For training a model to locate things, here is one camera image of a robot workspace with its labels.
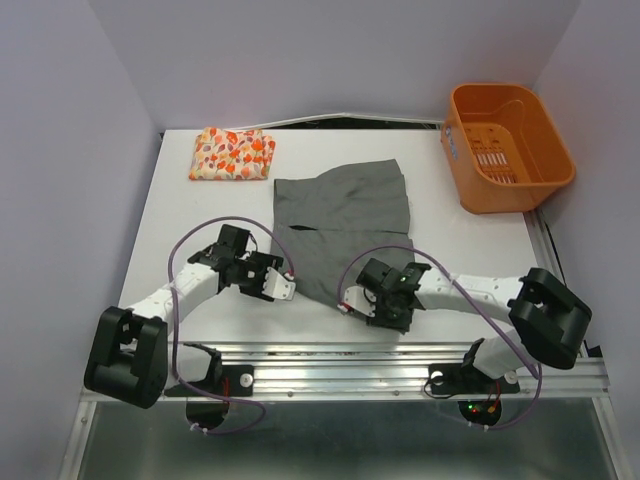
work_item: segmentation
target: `purple wall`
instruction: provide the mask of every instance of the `purple wall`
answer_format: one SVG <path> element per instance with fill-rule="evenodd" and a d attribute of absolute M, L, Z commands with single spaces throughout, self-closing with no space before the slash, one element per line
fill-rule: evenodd
<path fill-rule="evenodd" d="M 465 81 L 533 85 L 578 0 L 89 0 L 153 120 L 442 118 Z"/>
<path fill-rule="evenodd" d="M 159 138 L 84 0 L 0 6 L 0 476 L 56 478 Z"/>
<path fill-rule="evenodd" d="M 593 308 L 629 459 L 640 473 L 638 2 L 583 2 L 537 88 L 577 166 L 544 207 L 567 281 Z"/>

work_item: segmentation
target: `floral print fabric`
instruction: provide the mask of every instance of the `floral print fabric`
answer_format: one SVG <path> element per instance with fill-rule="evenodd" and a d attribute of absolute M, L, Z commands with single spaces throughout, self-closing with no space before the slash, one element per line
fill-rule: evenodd
<path fill-rule="evenodd" d="M 205 128 L 196 137 L 191 180 L 264 180 L 276 142 L 262 130 Z"/>

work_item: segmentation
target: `orange basket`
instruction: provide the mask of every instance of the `orange basket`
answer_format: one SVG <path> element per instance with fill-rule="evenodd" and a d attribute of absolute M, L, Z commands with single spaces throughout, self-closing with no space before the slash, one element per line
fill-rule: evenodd
<path fill-rule="evenodd" d="M 519 85 L 457 87 L 441 140 L 460 204 L 472 213 L 532 210 L 575 176 L 542 102 Z"/>

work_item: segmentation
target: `white tabletop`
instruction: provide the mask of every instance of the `white tabletop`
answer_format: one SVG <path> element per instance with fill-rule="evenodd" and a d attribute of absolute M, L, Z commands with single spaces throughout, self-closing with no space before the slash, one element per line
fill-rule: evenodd
<path fill-rule="evenodd" d="M 409 236 L 416 248 L 449 270 L 486 276 L 524 275 L 536 265 L 521 214 L 476 216 L 458 196 L 439 132 L 424 130 L 272 130 L 277 142 L 267 181 L 191 181 L 187 174 L 196 130 L 167 131 L 125 279 L 126 307 L 166 283 L 167 256 L 195 225 L 213 217 L 240 215 L 273 225 L 273 179 L 315 177 L 330 168 L 395 158 L 406 178 L 411 208 Z M 270 241 L 251 229 L 262 251 Z M 176 258 L 217 239 L 218 227 L 194 235 Z M 185 341 L 231 342 L 471 342 L 494 336 L 480 317 L 448 311 L 416 311 L 411 331 L 367 327 L 356 318 L 297 295 L 266 304 L 235 287 L 198 307 L 182 324 Z"/>

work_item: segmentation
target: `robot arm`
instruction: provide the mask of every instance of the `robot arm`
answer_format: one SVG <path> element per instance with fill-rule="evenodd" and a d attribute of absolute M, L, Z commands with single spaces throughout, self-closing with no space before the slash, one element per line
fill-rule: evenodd
<path fill-rule="evenodd" d="M 168 335 L 173 329 L 171 287 L 178 294 L 180 319 L 230 285 L 266 301 L 291 300 L 295 283 L 278 268 L 283 259 L 260 252 L 247 254 L 248 230 L 223 225 L 218 241 L 189 258 L 176 275 L 144 300 L 126 309 L 109 307 L 100 316 L 85 371 L 85 387 L 133 405 L 149 408 L 168 378 Z M 178 351 L 187 380 L 216 377 L 220 355 L 206 348 Z"/>
<path fill-rule="evenodd" d="M 452 274 L 447 278 L 428 264 L 410 263 L 399 271 L 371 259 L 346 290 L 343 310 L 358 312 L 368 324 L 409 331 L 415 309 L 477 313 L 453 285 L 457 282 L 490 317 L 515 327 L 506 336 L 530 363 L 573 367 L 591 310 L 557 278 L 532 268 L 525 277 L 485 278 Z M 462 364 L 442 366 L 442 394 L 482 393 L 486 385 L 522 367 L 502 337 L 476 341 Z"/>

